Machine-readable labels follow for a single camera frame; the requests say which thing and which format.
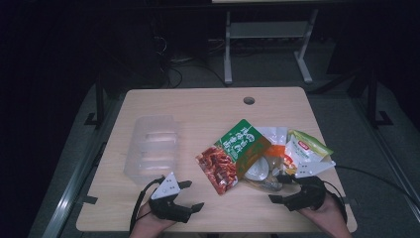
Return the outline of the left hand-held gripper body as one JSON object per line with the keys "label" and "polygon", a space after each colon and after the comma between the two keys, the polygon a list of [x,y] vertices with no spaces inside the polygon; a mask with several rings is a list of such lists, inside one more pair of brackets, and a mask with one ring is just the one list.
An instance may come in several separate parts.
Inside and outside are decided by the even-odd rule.
{"label": "left hand-held gripper body", "polygon": [[174,173],[170,173],[162,180],[149,199],[152,214],[159,219],[187,223],[192,214],[191,208],[174,202],[181,191]]}

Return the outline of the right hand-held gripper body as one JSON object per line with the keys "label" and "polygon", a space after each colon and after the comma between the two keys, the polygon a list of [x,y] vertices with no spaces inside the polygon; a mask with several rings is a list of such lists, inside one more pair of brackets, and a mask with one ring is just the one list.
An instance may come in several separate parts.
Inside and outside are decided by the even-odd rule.
{"label": "right hand-held gripper body", "polygon": [[324,202],[326,187],[319,174],[332,169],[336,163],[331,162],[300,162],[292,175],[300,185],[300,191],[283,199],[283,204],[290,210],[312,207],[318,209]]}

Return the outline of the white and orange powder packet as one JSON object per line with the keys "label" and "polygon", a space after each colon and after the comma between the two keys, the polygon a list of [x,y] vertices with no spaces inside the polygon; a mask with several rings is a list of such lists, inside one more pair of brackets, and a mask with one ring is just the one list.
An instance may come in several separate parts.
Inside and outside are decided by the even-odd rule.
{"label": "white and orange powder packet", "polygon": [[285,175],[283,158],[287,142],[287,127],[257,127],[257,130],[270,141],[269,148],[245,173],[243,181],[264,192],[279,192],[284,183],[276,177]]}

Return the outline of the green and white powder packet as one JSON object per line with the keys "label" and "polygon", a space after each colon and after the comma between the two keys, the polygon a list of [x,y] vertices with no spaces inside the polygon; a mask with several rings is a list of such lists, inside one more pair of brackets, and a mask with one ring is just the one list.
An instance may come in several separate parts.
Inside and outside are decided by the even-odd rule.
{"label": "green and white powder packet", "polygon": [[330,159],[332,154],[333,151],[316,138],[298,130],[289,130],[283,158],[284,170],[299,179],[317,176],[336,165]]}

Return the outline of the clear plastic storage container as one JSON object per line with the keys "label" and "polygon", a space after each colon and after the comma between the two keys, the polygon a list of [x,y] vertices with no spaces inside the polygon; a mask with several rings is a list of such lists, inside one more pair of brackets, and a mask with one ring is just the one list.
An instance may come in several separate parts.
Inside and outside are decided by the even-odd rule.
{"label": "clear plastic storage container", "polygon": [[136,121],[124,174],[135,184],[167,176],[178,158],[178,126],[172,115],[148,115]]}

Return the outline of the green and red seasoning packet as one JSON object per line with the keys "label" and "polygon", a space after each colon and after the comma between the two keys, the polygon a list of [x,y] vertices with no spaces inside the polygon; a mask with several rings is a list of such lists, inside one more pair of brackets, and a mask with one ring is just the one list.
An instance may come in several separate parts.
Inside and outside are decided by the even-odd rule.
{"label": "green and red seasoning packet", "polygon": [[270,146],[271,142],[261,132],[242,119],[195,160],[222,195],[244,177]]}

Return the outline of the person's right hand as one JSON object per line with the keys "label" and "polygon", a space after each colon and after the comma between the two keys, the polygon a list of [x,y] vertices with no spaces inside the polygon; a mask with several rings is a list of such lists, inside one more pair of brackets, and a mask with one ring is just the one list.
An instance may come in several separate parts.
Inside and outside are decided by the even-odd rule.
{"label": "person's right hand", "polygon": [[335,228],[347,227],[337,202],[329,194],[326,195],[324,203],[317,210],[302,208],[298,212],[324,232],[332,232]]}

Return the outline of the person's left hand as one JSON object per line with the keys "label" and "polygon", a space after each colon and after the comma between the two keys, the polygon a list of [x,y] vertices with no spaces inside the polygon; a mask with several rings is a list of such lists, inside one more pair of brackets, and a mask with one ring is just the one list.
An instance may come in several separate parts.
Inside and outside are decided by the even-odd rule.
{"label": "person's left hand", "polygon": [[174,225],[172,220],[159,219],[152,214],[148,203],[143,204],[138,212],[135,226],[129,238],[158,238],[167,228]]}

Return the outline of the black metal stand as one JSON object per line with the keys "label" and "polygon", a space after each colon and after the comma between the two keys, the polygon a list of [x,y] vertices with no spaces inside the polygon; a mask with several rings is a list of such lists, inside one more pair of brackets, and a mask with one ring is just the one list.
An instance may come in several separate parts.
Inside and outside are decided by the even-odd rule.
{"label": "black metal stand", "polygon": [[84,124],[94,126],[99,129],[104,121],[104,88],[102,85],[101,75],[98,75],[95,80],[95,102],[96,111],[89,113]]}
{"label": "black metal stand", "polygon": [[376,110],[377,77],[373,69],[367,71],[367,119],[370,125],[377,129],[379,126],[391,126],[392,121],[385,111]]}

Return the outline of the metal floor rail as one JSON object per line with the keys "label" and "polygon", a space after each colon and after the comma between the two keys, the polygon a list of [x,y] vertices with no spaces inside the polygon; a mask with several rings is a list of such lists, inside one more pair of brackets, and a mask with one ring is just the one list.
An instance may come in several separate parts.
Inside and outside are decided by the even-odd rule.
{"label": "metal floor rail", "polygon": [[78,200],[90,187],[121,106],[121,100],[106,99],[104,120],[96,127],[85,125],[85,120],[96,108],[96,102],[83,101],[29,238],[59,238],[67,220],[78,216],[78,211],[75,211]]}
{"label": "metal floor rail", "polygon": [[384,137],[379,131],[381,126],[392,126],[393,123],[385,111],[373,113],[373,120],[368,118],[368,109],[364,107],[363,102],[358,98],[352,98],[351,102],[358,114],[362,117],[365,127],[374,139],[376,145],[381,150],[384,159],[388,163],[392,171],[394,179],[399,184],[402,193],[405,196],[409,208],[420,223],[420,194],[415,190],[412,182],[408,179],[401,165],[397,161],[397,157],[391,151],[390,146],[386,143]]}

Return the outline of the white metal desk frame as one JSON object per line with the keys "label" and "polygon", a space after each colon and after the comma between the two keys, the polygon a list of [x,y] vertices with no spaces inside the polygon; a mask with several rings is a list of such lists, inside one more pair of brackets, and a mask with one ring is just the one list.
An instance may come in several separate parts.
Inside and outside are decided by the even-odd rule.
{"label": "white metal desk frame", "polygon": [[231,13],[226,14],[225,24],[225,53],[224,53],[224,81],[233,83],[231,63],[231,41],[240,39],[300,39],[302,41],[298,51],[294,52],[303,81],[313,81],[305,62],[305,54],[315,26],[319,10],[314,9],[307,21],[291,22],[231,22]]}

